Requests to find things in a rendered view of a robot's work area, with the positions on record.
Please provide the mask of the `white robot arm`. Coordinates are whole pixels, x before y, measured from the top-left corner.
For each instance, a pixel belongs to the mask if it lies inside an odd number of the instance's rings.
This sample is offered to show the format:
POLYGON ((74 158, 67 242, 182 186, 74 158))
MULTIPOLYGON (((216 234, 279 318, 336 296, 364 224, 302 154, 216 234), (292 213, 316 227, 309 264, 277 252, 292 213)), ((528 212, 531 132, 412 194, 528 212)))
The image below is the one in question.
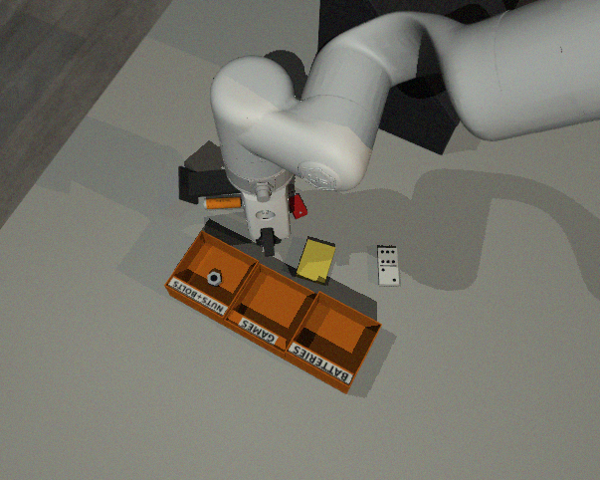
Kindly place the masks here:
POLYGON ((473 24, 388 13, 330 40, 300 100, 279 63, 237 58, 210 90, 225 169, 179 166, 159 183, 159 215, 177 220, 198 197, 241 193, 229 179, 259 202, 293 174, 321 190, 353 189, 390 88, 431 74, 482 140, 600 120, 600 0, 537 0, 473 24))

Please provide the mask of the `orange bin with nuts and bolts label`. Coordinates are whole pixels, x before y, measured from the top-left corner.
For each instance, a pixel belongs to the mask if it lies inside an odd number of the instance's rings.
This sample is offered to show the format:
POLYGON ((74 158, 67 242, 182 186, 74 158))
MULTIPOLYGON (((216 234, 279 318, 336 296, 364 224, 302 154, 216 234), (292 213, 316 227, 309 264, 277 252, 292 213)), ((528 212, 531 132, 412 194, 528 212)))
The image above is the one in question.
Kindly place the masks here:
POLYGON ((164 286, 171 297, 345 394, 382 326, 204 231, 164 286), (208 284, 213 271, 221 276, 217 287, 208 284))

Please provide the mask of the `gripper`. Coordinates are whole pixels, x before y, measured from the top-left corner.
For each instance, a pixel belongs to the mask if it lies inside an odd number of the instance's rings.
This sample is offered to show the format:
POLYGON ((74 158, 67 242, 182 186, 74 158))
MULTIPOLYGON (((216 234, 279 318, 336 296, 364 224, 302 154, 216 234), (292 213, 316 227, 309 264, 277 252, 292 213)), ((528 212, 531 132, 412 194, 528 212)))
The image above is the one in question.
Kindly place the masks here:
POLYGON ((275 244, 291 235, 289 187, 288 183, 294 175, 275 192, 271 192, 270 201, 259 202, 256 194, 237 187, 241 192, 244 212, 250 237, 258 246, 264 247, 265 257, 275 256, 275 244))

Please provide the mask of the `red usb stick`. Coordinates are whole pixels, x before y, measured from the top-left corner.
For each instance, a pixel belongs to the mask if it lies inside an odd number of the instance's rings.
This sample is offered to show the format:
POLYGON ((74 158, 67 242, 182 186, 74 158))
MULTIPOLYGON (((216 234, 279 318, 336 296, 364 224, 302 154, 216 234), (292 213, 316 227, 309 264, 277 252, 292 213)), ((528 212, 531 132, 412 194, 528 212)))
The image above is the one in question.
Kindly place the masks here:
POLYGON ((307 211, 300 199, 299 195, 296 195, 293 189, 289 190, 289 205, 295 219, 301 218, 307 215, 307 211))

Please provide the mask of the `white domino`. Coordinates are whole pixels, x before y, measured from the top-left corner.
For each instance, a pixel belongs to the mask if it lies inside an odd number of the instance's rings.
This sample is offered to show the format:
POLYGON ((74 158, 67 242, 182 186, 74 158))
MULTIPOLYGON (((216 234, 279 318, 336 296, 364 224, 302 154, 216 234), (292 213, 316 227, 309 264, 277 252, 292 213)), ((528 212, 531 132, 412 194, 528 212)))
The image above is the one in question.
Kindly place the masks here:
POLYGON ((397 248, 377 248, 379 286, 399 286, 397 248))

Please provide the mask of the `orange aa battery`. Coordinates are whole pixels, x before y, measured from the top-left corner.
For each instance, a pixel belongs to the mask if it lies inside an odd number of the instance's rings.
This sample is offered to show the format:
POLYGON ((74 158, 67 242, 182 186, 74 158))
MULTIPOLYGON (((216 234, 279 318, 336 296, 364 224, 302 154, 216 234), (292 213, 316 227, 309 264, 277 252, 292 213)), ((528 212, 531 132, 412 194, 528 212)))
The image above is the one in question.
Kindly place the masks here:
POLYGON ((241 197, 206 198, 203 205, 205 209, 239 208, 241 197))

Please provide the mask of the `grey hex nut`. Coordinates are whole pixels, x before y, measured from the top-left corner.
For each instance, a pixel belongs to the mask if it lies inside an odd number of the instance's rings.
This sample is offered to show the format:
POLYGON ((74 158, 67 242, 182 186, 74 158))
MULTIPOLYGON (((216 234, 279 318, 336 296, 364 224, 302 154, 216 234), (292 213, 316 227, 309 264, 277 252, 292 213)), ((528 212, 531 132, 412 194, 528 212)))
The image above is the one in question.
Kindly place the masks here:
POLYGON ((217 287, 219 284, 221 284, 221 276, 219 273, 216 272, 212 272, 210 273, 208 276, 208 284, 213 286, 213 287, 217 287))

